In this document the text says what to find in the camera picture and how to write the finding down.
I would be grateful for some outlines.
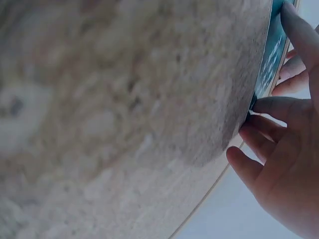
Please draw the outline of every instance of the white background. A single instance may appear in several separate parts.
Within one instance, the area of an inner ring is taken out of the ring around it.
[[[318,12],[319,0],[302,0],[300,14],[314,27]],[[308,98],[308,89],[295,97]],[[244,151],[254,157],[248,148]],[[176,238],[299,239],[263,211],[231,168]]]

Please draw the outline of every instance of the stone countertop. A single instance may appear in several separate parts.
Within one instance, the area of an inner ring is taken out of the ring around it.
[[[0,238],[168,238],[227,164],[271,1],[4,4]]]

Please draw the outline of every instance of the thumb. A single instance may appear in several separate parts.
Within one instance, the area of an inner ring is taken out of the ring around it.
[[[281,21],[287,36],[307,68],[311,98],[319,112],[319,35],[297,15],[291,3],[283,4]]]

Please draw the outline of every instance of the beige stone surface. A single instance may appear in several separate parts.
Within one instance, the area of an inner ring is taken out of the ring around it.
[[[170,237],[227,164],[270,7],[2,0],[0,238]]]

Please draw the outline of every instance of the hand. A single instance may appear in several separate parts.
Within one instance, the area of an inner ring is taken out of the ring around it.
[[[273,96],[295,93],[308,86],[308,72],[296,50],[288,52],[287,59],[279,73],[281,83],[274,88]]]
[[[227,158],[259,204],[305,238],[319,238],[319,35],[290,3],[282,24],[309,75],[311,100],[270,97],[253,110],[287,123],[252,116],[240,134],[263,164],[231,147]]]

